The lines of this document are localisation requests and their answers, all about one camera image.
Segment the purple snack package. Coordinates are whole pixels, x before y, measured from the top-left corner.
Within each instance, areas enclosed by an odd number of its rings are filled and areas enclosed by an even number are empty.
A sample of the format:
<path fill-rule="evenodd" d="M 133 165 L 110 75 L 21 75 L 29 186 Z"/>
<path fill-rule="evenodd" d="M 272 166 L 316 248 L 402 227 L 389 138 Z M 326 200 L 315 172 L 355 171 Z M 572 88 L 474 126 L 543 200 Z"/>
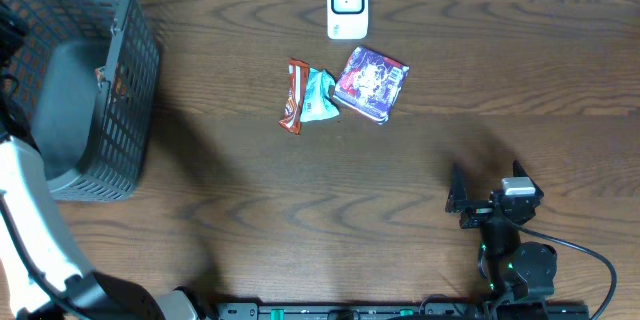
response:
<path fill-rule="evenodd" d="M 358 46 L 346 62 L 333 97 L 368 119 L 384 124 L 409 71 L 409 66 Z"/>

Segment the teal snack packet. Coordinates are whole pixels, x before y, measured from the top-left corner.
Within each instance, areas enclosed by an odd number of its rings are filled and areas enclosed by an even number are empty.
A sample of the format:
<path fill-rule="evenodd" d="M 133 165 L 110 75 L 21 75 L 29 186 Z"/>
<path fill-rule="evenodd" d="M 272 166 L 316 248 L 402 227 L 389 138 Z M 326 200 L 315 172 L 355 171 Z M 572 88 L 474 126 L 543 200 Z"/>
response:
<path fill-rule="evenodd" d="M 310 70 L 300 116 L 301 122 L 322 121 L 339 115 L 339 109 L 330 96 L 330 90 L 335 85 L 334 78 L 326 70 Z"/>

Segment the red orange snack wrapper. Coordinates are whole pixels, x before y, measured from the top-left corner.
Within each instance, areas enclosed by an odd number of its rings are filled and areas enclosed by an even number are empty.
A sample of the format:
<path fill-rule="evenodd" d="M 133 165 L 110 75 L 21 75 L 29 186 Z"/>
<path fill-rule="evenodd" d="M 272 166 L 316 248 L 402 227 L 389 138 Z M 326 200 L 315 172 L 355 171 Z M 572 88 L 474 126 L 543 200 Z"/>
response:
<path fill-rule="evenodd" d="M 288 73 L 288 98 L 284 107 L 284 115 L 279 121 L 279 125 L 288 132 L 299 135 L 310 67 L 303 61 L 290 59 L 288 62 Z"/>

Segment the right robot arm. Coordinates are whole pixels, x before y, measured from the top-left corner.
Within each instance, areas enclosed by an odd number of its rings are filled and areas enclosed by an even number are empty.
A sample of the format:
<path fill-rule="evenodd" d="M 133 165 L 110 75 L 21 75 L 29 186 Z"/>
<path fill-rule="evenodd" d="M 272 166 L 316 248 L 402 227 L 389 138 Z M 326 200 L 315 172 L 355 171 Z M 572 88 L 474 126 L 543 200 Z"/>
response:
<path fill-rule="evenodd" d="M 513 163 L 513 175 L 501 180 L 486 200 L 468 197 L 462 169 L 455 165 L 445 211 L 460 216 L 462 229 L 481 234 L 478 268 L 489 281 L 491 295 L 484 312 L 496 318 L 516 304 L 542 303 L 554 293 L 557 253 L 539 242 L 525 242 L 520 228 L 536 215 L 544 192 L 521 164 Z"/>

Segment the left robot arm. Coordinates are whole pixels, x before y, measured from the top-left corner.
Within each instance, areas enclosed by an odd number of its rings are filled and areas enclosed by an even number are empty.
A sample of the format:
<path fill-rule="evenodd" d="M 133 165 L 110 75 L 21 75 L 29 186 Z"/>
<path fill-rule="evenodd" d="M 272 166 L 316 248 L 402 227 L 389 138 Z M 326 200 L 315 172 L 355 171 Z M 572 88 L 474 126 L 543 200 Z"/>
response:
<path fill-rule="evenodd" d="M 216 319 L 179 287 L 152 296 L 136 283 L 95 270 L 53 199 L 44 162 L 21 109 L 1 97 L 1 259 L 19 319 Z"/>

